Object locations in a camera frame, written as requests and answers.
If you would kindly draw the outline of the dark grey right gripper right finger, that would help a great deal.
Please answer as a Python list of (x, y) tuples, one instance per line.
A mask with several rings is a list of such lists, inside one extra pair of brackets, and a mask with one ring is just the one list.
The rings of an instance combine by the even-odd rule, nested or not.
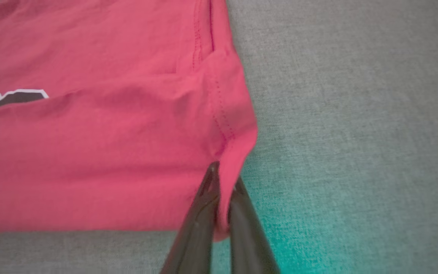
[(242, 178), (238, 178), (229, 205), (231, 274), (280, 274)]

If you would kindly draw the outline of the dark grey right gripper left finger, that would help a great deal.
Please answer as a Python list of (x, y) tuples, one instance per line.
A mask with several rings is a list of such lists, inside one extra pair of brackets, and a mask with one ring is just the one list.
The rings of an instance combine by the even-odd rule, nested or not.
[(207, 168), (160, 274), (210, 274), (213, 234), (220, 201), (219, 162)]

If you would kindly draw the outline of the red shirt with black print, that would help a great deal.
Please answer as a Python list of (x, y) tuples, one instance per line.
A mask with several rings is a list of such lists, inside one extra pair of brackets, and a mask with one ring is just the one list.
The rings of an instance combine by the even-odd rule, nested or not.
[(0, 0), (0, 232), (215, 225), (257, 139), (226, 0)]

